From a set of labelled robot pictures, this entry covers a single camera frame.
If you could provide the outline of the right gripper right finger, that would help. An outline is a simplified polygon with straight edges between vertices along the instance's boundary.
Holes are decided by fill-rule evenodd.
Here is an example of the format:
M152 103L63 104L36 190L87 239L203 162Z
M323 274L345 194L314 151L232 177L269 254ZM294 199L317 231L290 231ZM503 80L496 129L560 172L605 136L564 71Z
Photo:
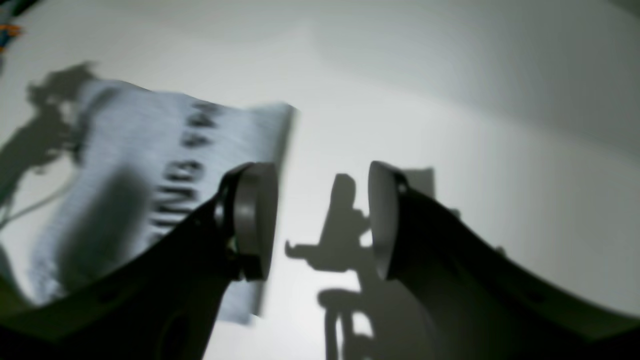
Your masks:
M549 284L485 243L454 212L373 161L377 273L418 301L439 360L637 360L639 319Z

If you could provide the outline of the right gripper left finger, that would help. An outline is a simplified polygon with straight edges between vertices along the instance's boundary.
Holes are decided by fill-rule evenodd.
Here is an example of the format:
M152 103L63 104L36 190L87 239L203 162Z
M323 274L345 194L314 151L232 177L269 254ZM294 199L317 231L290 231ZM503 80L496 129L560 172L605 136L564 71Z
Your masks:
M94 284L1 319L3 360L201 360L233 281L268 279L278 171L245 162L145 253Z

